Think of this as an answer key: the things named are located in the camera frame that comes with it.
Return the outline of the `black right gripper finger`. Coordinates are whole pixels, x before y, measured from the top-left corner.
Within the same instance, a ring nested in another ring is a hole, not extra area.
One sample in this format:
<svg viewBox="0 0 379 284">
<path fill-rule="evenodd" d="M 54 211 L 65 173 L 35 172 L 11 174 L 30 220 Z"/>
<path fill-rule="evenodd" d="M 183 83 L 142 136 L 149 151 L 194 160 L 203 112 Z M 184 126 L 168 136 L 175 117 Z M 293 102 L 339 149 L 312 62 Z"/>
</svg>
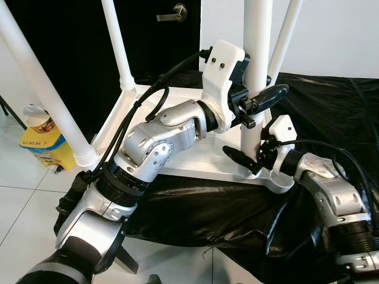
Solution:
<svg viewBox="0 0 379 284">
<path fill-rule="evenodd" d="M 233 160 L 233 162 L 242 167 L 239 171 L 239 175 L 258 176 L 260 174 L 262 166 L 244 152 L 230 146 L 223 146 L 222 151 L 227 157 Z"/>
</svg>

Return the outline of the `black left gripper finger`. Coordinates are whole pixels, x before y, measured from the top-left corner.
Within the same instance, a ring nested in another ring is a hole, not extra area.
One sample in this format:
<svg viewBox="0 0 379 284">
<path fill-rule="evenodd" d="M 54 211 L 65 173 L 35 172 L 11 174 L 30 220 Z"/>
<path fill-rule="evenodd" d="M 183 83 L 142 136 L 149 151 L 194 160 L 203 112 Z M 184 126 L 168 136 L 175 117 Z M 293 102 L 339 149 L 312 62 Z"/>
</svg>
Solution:
<svg viewBox="0 0 379 284">
<path fill-rule="evenodd" d="M 281 100 L 288 95 L 289 91 L 290 87 L 287 84 L 277 84 L 263 89 L 262 92 L 251 99 L 253 105 L 251 114 L 257 115 L 268 110 L 276 105 L 276 103 L 281 102 Z"/>
</svg>

